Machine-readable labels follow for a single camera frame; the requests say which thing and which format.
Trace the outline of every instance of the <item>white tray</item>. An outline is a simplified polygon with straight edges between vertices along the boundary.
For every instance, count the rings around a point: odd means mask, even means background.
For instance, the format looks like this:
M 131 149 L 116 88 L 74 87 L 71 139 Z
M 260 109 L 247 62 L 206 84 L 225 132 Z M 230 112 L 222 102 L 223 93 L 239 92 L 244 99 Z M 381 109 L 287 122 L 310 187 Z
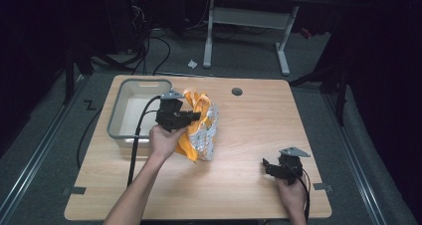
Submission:
M 119 146 L 132 146 L 137 124 L 146 104 L 155 96 L 171 90 L 167 80 L 128 79 L 121 83 L 108 121 L 108 135 Z M 147 111 L 157 111 L 160 100 L 154 101 Z M 149 130 L 156 125 L 156 113 L 145 115 L 140 125 L 139 147 L 149 146 Z

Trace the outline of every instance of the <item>round hole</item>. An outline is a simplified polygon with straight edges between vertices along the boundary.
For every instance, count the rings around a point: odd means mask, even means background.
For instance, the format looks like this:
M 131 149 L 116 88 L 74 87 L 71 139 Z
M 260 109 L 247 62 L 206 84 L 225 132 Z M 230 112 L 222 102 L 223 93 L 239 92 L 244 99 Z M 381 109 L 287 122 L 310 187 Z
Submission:
M 240 88 L 234 88 L 234 89 L 232 89 L 232 94 L 234 95 L 234 96 L 240 96 L 241 94 L 243 93 L 243 91 L 242 91 L 242 89 L 240 89 Z

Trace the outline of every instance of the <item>gray carpet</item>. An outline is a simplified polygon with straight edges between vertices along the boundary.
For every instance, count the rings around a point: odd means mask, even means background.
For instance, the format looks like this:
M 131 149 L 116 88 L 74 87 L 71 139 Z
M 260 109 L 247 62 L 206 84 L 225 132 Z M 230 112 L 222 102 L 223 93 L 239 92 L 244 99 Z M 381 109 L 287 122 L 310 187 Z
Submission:
M 160 35 L 163 32 L 157 31 L 154 34 Z M 167 61 L 159 68 L 159 74 L 177 73 L 291 81 L 314 69 L 317 58 L 329 38 L 329 35 L 323 35 L 306 40 L 301 35 L 291 35 L 286 48 L 288 62 L 291 65 L 291 75 L 283 77 L 273 42 L 270 42 L 279 32 L 273 31 L 259 36 L 251 33 L 238 33 L 227 40 L 215 40 L 211 69 L 201 67 L 205 36 L 192 35 L 200 34 L 203 32 L 202 29 L 190 32 L 191 34 L 185 34 L 183 37 L 168 33 L 162 38 L 170 45 L 171 53 Z M 231 32 L 218 33 L 216 33 L 218 37 L 231 36 Z M 150 50 L 146 57 L 149 74 L 165 58 L 167 50 L 166 45 L 161 41 L 150 40 Z M 130 56 L 122 54 L 114 57 L 123 61 Z M 195 69 L 187 67 L 190 60 L 197 62 L 198 67 Z M 121 72 L 108 67 L 96 67 L 95 73 L 90 78 L 79 83 L 81 92 L 69 108 L 56 136 L 51 141 L 51 147 L 44 161 L 7 224 L 102 223 L 100 221 L 67 221 L 64 218 L 64 210 L 69 199 L 67 189 L 73 186 L 78 175 L 78 146 L 90 121 L 102 107 L 108 87 L 117 74 L 121 74 Z M 0 198 L 2 201 L 5 201 L 31 155 L 42 141 L 55 115 L 62 108 L 64 91 L 64 77 L 60 77 L 49 94 L 34 109 L 30 121 L 14 144 L 0 159 L 0 166 L 3 168 L 0 172 L 2 177 Z M 293 93 L 316 157 L 322 181 L 332 188 L 327 193 L 332 207 L 332 215 L 327 219 L 311 219 L 309 224 L 372 224 L 370 213 L 351 172 L 336 121 L 332 118 L 332 111 L 326 103 L 326 98 L 329 96 L 322 96 L 315 83 L 306 83 L 293 88 Z M 88 110 L 89 101 L 92 102 L 93 111 Z M 344 121 L 344 129 L 373 188 L 386 223 L 416 224 L 366 134 L 350 91 L 347 92 Z M 96 120 L 82 141 L 81 159 L 84 157 L 95 124 Z M 200 222 L 168 222 L 168 224 L 200 224 Z M 219 221 L 215 224 L 230 223 L 229 221 Z M 277 220 L 271 221 L 269 224 L 289 223 Z

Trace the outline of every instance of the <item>person's left hand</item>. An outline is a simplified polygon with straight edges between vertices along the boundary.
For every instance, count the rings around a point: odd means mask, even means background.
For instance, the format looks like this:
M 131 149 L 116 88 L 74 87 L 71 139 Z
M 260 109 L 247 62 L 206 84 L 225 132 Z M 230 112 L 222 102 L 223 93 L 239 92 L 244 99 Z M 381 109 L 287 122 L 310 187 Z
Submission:
M 165 161 L 177 146 L 179 137 L 186 131 L 185 128 L 169 132 L 162 128 L 161 125 L 155 125 L 149 131 L 149 143 L 151 148 L 151 156 L 157 157 Z

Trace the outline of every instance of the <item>white desk frame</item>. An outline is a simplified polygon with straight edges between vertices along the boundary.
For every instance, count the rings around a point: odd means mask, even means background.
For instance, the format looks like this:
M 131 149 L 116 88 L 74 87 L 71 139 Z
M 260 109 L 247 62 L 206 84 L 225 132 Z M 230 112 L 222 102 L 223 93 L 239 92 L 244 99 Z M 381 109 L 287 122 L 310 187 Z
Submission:
M 211 67 L 212 58 L 212 28 L 214 23 L 232 24 L 240 26 L 252 26 L 261 28 L 281 29 L 284 30 L 284 36 L 280 43 L 276 43 L 276 50 L 279 56 L 282 74 L 288 76 L 290 74 L 289 65 L 286 60 L 285 47 L 288 42 L 293 24 L 299 7 L 295 6 L 290 14 L 272 13 L 264 11 L 253 11 L 244 9 L 233 9 L 224 7 L 214 7 L 214 0 L 210 0 L 209 18 L 208 18 L 208 35 L 205 43 L 204 68 Z

